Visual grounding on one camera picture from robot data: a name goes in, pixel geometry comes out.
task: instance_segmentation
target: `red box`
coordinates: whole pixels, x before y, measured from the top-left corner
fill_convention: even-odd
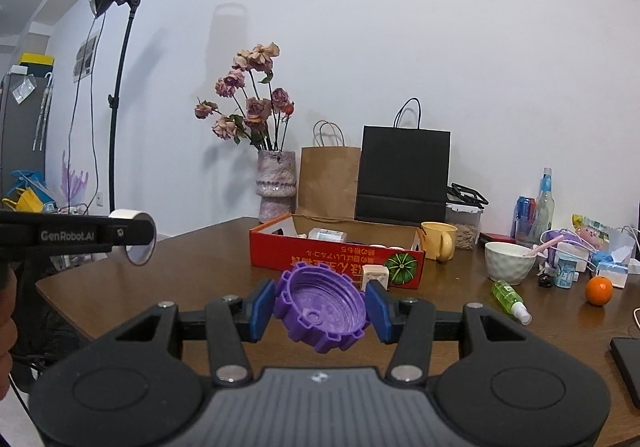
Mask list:
[[[308,234],[314,227],[346,232],[348,240],[365,245],[298,237]],[[389,284],[418,288],[424,264],[418,232],[416,227],[288,214],[249,231],[251,264],[284,271],[300,261],[325,263],[336,272],[350,276],[358,289],[362,265],[385,265],[389,268]],[[402,247],[403,250],[370,247],[371,244]]]

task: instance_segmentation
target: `refrigerator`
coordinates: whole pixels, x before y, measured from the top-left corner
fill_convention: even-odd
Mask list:
[[[35,84],[35,89],[18,104],[14,97],[14,90],[22,83],[24,77],[24,75],[9,73],[2,81],[0,101],[0,194],[2,196],[14,186],[16,179],[11,176],[12,171],[16,169],[40,171],[43,178],[45,173],[47,128],[44,127],[42,150],[40,150],[40,135],[43,134],[43,129],[41,128],[38,134],[35,151],[33,151],[33,138],[47,79],[29,76]]]

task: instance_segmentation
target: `tape roll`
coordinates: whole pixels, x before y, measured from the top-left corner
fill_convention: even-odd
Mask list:
[[[151,259],[156,248],[156,240],[158,237],[158,231],[156,230],[156,223],[154,219],[145,212],[132,211],[130,209],[116,209],[109,214],[110,218],[120,218],[122,220],[147,220],[150,221],[154,227],[154,239],[148,245],[131,245],[129,247],[113,247],[111,252],[107,254],[108,257],[116,261],[117,263],[135,265],[141,267]]]

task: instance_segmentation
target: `clear plastic bottle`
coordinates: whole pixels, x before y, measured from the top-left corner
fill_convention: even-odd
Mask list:
[[[336,241],[337,243],[344,243],[347,240],[347,233],[315,227],[309,231],[309,239],[320,239],[320,241]]]
[[[545,171],[540,180],[540,194],[536,199],[536,211],[534,214],[533,226],[529,233],[529,240],[535,244],[540,244],[540,236],[545,231],[551,230],[551,221],[554,218],[554,202],[551,196],[551,168],[545,167]]]
[[[506,281],[496,281],[491,291],[500,305],[511,315],[515,316],[524,326],[531,322],[531,314],[522,302],[522,297]]]

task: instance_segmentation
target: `wooden table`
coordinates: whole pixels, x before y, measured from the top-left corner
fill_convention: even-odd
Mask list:
[[[158,243],[145,267],[116,264],[110,259],[64,271],[38,282],[43,297],[88,338],[99,337],[161,300],[174,300],[181,310],[202,309],[225,294],[244,295],[261,278],[277,279],[273,270],[249,262],[248,230],[252,218],[172,237]],[[611,411],[597,445],[628,445],[640,437],[640,410],[626,391],[609,354],[616,335],[640,336],[632,311],[640,306],[640,276],[630,276],[624,290],[614,289],[604,308],[584,299],[584,275],[570,290],[541,288],[530,275],[518,288],[533,316],[529,329],[595,369],[609,386]],[[458,250],[452,262],[426,261],[419,290],[391,289],[396,295],[418,295],[438,309],[461,311],[466,302],[498,308],[486,278],[481,251]],[[393,346],[382,345],[369,329],[348,351],[317,355],[302,343],[291,342],[284,326],[272,319],[258,344],[245,345],[255,373],[263,366],[353,366],[372,364],[384,370]],[[455,343],[435,343],[430,374],[438,374],[458,358]],[[208,373],[204,343],[185,344],[183,360],[195,371]]]

